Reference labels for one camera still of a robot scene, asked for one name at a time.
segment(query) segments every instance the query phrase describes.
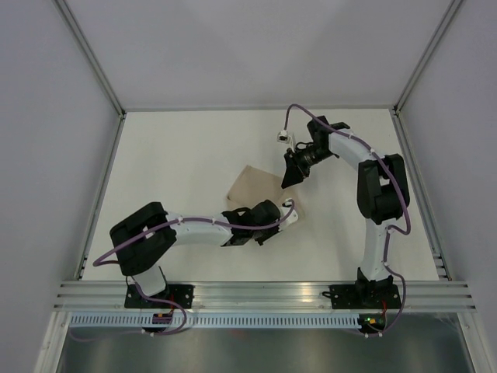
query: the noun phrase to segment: metal frame edge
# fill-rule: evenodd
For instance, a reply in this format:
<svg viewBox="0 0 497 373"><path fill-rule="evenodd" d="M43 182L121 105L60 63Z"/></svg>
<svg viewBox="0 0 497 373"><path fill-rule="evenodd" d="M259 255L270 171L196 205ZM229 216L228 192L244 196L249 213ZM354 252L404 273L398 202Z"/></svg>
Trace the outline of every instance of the metal frame edge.
<svg viewBox="0 0 497 373"><path fill-rule="evenodd" d="M496 373L495 357L489 350L483 324L478 313L458 313L464 340L476 373Z"/></svg>
<svg viewBox="0 0 497 373"><path fill-rule="evenodd" d="M79 26L78 20L76 19L74 13L72 12L69 4L66 0L52 0L55 7L59 11L64 23L69 28L72 36L74 37L76 44L78 45L80 51L82 52L85 60L88 62L89 67L92 69L93 75L95 79L99 83L102 88L106 98L109 100L110 104L113 106L114 110L117 112L117 115L122 117L126 112L122 105L120 104L119 99L116 96L112 86L110 85L109 79L106 77L106 74L103 72L102 66L99 63L93 49L91 48L89 42L87 41L85 34L83 33L82 28Z"/></svg>
<svg viewBox="0 0 497 373"><path fill-rule="evenodd" d="M433 33L428 44L426 45L425 50L422 52L421 58L418 60L418 63L414 67L414 70L411 73L411 76L409 77L407 84L405 85L401 95L399 96L395 104L396 111L399 111L402 109L402 107L404 107L409 96L411 95L412 90L416 86L419 77L425 70L428 63L431 61L433 55L438 49L438 46L440 45L440 41L445 36L450 25L452 25L453 21L456 18L456 15L458 14L464 2L465 0L452 0L450 2L449 6L447 7L445 13L442 16L442 19L440 20L438 26L436 27L435 32Z"/></svg>
<svg viewBox="0 0 497 373"><path fill-rule="evenodd" d="M309 110L340 110L340 109L389 109L391 104L378 105L313 105L304 104ZM275 105L234 105L234 106L181 106L181 107L131 107L127 109L128 113L157 113L157 112L176 112L176 111L236 111L236 110L286 110L288 104Z"/></svg>
<svg viewBox="0 0 497 373"><path fill-rule="evenodd" d="M451 281L452 277L450 272L450 263L447 263L447 258L443 254L443 240L440 238L438 233L439 229L437 228L435 218L433 217L433 210L429 202L428 193L426 192L426 188L422 181L418 163L415 159L411 142L405 130L404 121L402 120L401 115L398 114L394 108L390 109L390 115L397 134L398 143L400 144L402 154L404 156L412 189L414 190L414 194L418 202L419 212L422 216L422 222L425 227L429 244L432 247L432 251L440 255L447 272L447 277L449 281Z"/></svg>
<svg viewBox="0 0 497 373"><path fill-rule="evenodd" d="M330 300L321 293L334 284L353 284L353 281L189 284L195 287L192 303L195 312L343 313L344 310L332 309ZM463 281L407 281L407 288L407 313L476 312L470 289ZM142 312L124 308L126 292L125 281L65 281L59 288L54 310ZM350 309L348 312L370 311Z"/></svg>
<svg viewBox="0 0 497 373"><path fill-rule="evenodd" d="M52 312L34 373L56 372L60 364L65 337L71 320L70 312Z"/></svg>
<svg viewBox="0 0 497 373"><path fill-rule="evenodd" d="M82 276L82 271L84 269L84 263L86 260L86 255L90 250L92 244L93 235L95 234L96 223L99 220L100 209L102 208L103 198L106 193L107 184L109 183L110 173L112 171L114 159L116 158L117 148L121 139L121 134L123 133L124 122L126 121L126 114L124 114L119 119L119 123L116 126L116 132L113 137L112 146L105 157L106 166L102 171L100 176L99 188L96 193L96 198L92 205L92 214L89 219L89 223L85 230L85 242L82 247L81 259L79 260L78 266L74 274L74 279L79 279Z"/></svg>

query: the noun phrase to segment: black mounting plate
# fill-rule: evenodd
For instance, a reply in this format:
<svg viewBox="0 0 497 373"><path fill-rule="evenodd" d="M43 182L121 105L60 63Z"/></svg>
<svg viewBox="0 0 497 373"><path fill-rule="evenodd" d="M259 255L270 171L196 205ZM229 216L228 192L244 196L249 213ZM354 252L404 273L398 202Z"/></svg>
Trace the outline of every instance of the black mounting plate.
<svg viewBox="0 0 497 373"><path fill-rule="evenodd" d="M398 288L392 285L374 296L367 298L365 302L360 297L355 284L330 285L329 297L332 300L333 309L383 309L385 301L387 309L400 309L401 297Z"/></svg>
<svg viewBox="0 0 497 373"><path fill-rule="evenodd" d="M173 300L181 305L184 309L191 309L193 302L193 285L187 284L168 284L168 288L152 298ZM127 286L126 300L124 301L126 309L169 309L169 306L161 302L152 302L143 299L137 291L134 284Z"/></svg>

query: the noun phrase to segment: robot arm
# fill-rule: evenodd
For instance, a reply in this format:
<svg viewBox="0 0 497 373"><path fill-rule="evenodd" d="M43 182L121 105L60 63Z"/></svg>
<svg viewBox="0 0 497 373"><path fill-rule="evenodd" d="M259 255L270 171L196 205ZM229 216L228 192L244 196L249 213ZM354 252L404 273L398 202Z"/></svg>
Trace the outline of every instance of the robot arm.
<svg viewBox="0 0 497 373"><path fill-rule="evenodd" d="M171 247L195 243L240 246L250 239L262 245L267 239L296 222L297 212L293 210L280 224L262 230L245 230L229 225L253 227L271 225L286 216L291 208L288 201L278 207L270 200L265 200L252 209L242 207L233 211L223 211L215 216L195 217L197 221L189 221L190 216L165 211L160 202L151 202L115 225L110 230L110 237L116 247L157 225L168 221L180 221L178 224L150 233L116 253L122 274L133 277L144 294L152 296L166 289L167 283L157 261ZM205 221L212 221L213 224L206 224Z"/></svg>
<svg viewBox="0 0 497 373"><path fill-rule="evenodd" d="M328 123L325 117L319 119ZM344 123L332 124L331 127L344 134L353 135L350 127ZM365 250L358 270L358 281L368 284L377 284L378 281L391 282L393 279L383 265L385 240L388 226L402 216L401 204L394 187L371 152L359 142L341 134L330 133L314 120L309 122L308 130L313 142L307 143L305 148L287 149L287 171L282 188L301 183L309 177L313 165L332 155L345 160L358 173L357 205L366 219ZM383 155L376 150L375 152L394 175L408 205L404 160L398 154Z"/></svg>

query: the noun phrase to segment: white wall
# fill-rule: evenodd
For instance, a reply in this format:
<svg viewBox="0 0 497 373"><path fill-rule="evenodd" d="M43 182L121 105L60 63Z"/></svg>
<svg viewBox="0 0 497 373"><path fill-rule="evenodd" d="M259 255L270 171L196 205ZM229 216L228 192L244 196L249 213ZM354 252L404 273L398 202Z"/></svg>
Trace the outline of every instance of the white wall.
<svg viewBox="0 0 497 373"><path fill-rule="evenodd" d="M116 114L51 1L0 5L0 368L32 371Z"/></svg>
<svg viewBox="0 0 497 373"><path fill-rule="evenodd" d="M406 122L453 272L497 355L497 2L466 2L408 100Z"/></svg>
<svg viewBox="0 0 497 373"><path fill-rule="evenodd" d="M124 107L392 105L450 0L68 0Z"/></svg>

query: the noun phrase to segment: cardboard piece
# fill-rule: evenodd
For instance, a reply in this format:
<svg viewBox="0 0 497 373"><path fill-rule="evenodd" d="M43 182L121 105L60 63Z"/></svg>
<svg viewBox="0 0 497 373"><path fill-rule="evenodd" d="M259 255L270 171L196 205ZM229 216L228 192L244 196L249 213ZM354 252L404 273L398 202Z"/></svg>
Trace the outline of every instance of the cardboard piece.
<svg viewBox="0 0 497 373"><path fill-rule="evenodd" d="M304 209L293 188L281 189L283 179L252 166L246 166L235 180L226 196L228 209L239 207L253 208L259 202L270 200L280 206L287 198L295 201L295 208L299 215L298 221L305 217Z"/></svg>

